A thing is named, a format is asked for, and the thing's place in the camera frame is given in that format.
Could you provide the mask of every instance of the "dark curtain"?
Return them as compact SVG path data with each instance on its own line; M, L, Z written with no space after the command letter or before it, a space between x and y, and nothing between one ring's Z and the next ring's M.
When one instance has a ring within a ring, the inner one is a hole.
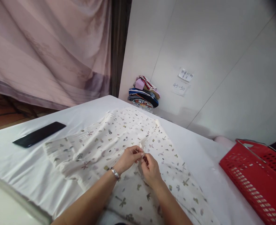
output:
M117 98L126 49L131 5L132 0L112 0L110 93Z

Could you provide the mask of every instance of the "human arm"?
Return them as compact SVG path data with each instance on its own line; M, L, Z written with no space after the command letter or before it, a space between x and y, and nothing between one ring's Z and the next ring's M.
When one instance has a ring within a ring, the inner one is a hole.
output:
M141 167L147 183L159 200L165 224L193 225L162 180L159 165L151 154L145 154L144 159L141 159Z
M121 176L143 155L143 150L140 147L128 147L113 168ZM116 181L117 179L112 171L107 171L90 189L55 219L52 225L95 224L112 193Z

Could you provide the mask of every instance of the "wooden floor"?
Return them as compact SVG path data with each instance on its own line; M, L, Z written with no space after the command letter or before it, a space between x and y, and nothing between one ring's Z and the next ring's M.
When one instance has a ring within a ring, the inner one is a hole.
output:
M22 113L17 113L12 104ZM35 119L35 114L38 117L42 117L56 111L54 109L29 105L0 95L0 129Z

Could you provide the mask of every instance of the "silver bracelet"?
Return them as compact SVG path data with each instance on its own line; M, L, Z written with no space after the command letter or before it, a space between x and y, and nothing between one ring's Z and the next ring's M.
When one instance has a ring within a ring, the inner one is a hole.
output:
M113 167L111 167L110 170L112 171L112 173L114 174L114 176L116 177L116 179L119 181L120 180L120 176L119 176L118 172L116 172L116 170Z

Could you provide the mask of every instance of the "stack of folded clothes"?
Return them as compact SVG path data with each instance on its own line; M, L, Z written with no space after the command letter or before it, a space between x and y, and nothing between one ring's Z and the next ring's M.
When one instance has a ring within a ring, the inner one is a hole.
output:
M160 94L157 88L145 77L140 75L133 84L134 88L129 90L128 100L133 105L150 113L159 105Z

